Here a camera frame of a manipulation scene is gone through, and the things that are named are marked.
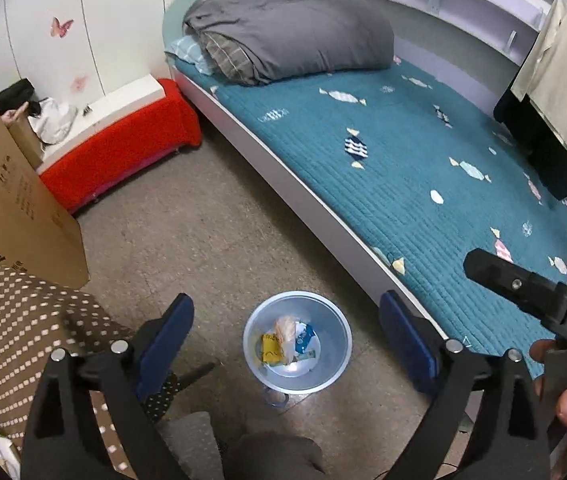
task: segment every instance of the light blue plaid pillow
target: light blue plaid pillow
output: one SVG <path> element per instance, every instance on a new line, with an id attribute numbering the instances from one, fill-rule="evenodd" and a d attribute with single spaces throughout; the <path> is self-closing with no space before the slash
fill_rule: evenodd
<path id="1" fill-rule="evenodd" d="M 198 38 L 194 34 L 184 36 L 168 45 L 166 52 L 174 54 L 179 59 L 195 65 L 202 74 L 212 75 L 217 70 L 217 65 L 210 55 L 201 48 Z"/>

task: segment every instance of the black cable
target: black cable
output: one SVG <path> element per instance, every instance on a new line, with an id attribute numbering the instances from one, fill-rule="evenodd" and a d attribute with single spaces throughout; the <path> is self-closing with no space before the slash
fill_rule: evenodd
<path id="1" fill-rule="evenodd" d="M 454 464 L 451 464 L 449 462 L 442 462 L 441 465 L 449 465 L 450 467 L 454 467 L 455 469 L 458 469 L 459 467 L 455 466 Z M 388 474 L 390 472 L 390 469 L 386 469 L 383 473 L 379 473 L 377 476 L 375 476 L 375 478 L 373 478 L 372 480 L 379 480 L 379 478 L 381 478 L 382 476 L 384 476 L 385 474 Z"/>

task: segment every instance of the bucket rim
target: bucket rim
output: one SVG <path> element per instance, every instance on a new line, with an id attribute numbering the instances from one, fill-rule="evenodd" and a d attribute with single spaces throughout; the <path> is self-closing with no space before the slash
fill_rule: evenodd
<path id="1" fill-rule="evenodd" d="M 320 303 L 323 303 L 325 306 L 329 307 L 330 310 L 332 310 L 332 312 L 339 318 L 343 327 L 345 328 L 345 336 L 347 338 L 347 350 L 342 364 L 340 365 L 336 373 L 334 373 L 334 375 L 331 378 L 329 378 L 329 380 L 327 380 L 324 383 L 318 384 L 318 386 L 313 386 L 312 388 L 307 388 L 305 390 L 291 390 L 290 388 L 283 388 L 281 386 L 277 386 L 275 383 L 272 383 L 271 381 L 269 381 L 259 373 L 259 369 L 255 365 L 254 359 L 250 358 L 251 349 L 249 348 L 249 343 L 248 343 L 248 336 L 249 336 L 248 330 L 249 327 L 251 327 L 254 324 L 255 318 L 267 306 L 274 303 L 275 301 L 282 300 L 284 298 L 294 298 L 299 296 L 302 298 L 310 298 L 311 300 L 319 301 Z M 316 392 L 320 392 L 321 390 L 329 387 L 331 384 L 333 384 L 335 381 L 337 381 L 337 379 L 341 377 L 341 374 L 345 371 L 345 368 L 348 366 L 348 363 L 350 362 L 350 357 L 352 356 L 353 353 L 353 333 L 352 330 L 350 330 L 350 325 L 347 319 L 345 318 L 345 316 L 343 315 L 343 312 L 341 312 L 340 308 L 337 305 L 335 305 L 332 301 L 330 301 L 328 298 L 324 298 L 323 296 L 320 296 L 319 294 L 315 294 L 314 292 L 306 292 L 304 290 L 291 290 L 288 292 L 280 292 L 279 294 L 275 294 L 274 296 L 268 298 L 267 300 L 262 301 L 262 303 L 260 303 L 259 306 L 257 306 L 256 309 L 254 309 L 252 314 L 250 314 L 248 321 L 246 321 L 246 326 L 244 327 L 243 350 L 244 350 L 244 358 L 246 359 L 248 368 L 250 368 L 250 371 L 262 384 L 265 384 L 265 386 L 269 387 L 270 389 L 276 392 L 281 392 L 283 394 L 309 395 L 309 394 L 314 394 Z"/>

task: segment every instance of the metal bolt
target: metal bolt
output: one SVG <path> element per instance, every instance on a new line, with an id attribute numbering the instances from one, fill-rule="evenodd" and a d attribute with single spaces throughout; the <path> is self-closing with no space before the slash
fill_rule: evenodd
<path id="1" fill-rule="evenodd" d="M 515 363 L 519 363 L 523 359 L 523 355 L 516 348 L 510 348 L 508 351 L 508 359 Z"/>
<path id="2" fill-rule="evenodd" d="M 123 354 L 126 350 L 128 350 L 128 341 L 119 339 L 119 341 L 115 341 L 112 345 L 110 345 L 110 349 L 115 354 Z"/>
<path id="3" fill-rule="evenodd" d="M 59 361 L 63 361 L 66 356 L 66 351 L 63 348 L 57 348 L 57 350 L 53 351 L 50 354 L 50 358 L 58 363 Z"/>
<path id="4" fill-rule="evenodd" d="M 463 343 L 456 339 L 448 339 L 448 341 L 445 342 L 445 347 L 449 352 L 458 354 L 463 350 Z"/>

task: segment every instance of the blue wrapper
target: blue wrapper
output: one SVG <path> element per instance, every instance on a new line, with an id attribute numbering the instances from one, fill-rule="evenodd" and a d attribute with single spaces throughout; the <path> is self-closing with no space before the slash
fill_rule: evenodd
<path id="1" fill-rule="evenodd" d="M 303 354 L 308 345 L 310 344 L 310 340 L 315 335 L 315 331 L 312 329 L 311 325 L 307 324 L 306 328 L 297 336 L 297 340 L 294 344 L 294 349 L 297 354 Z"/>

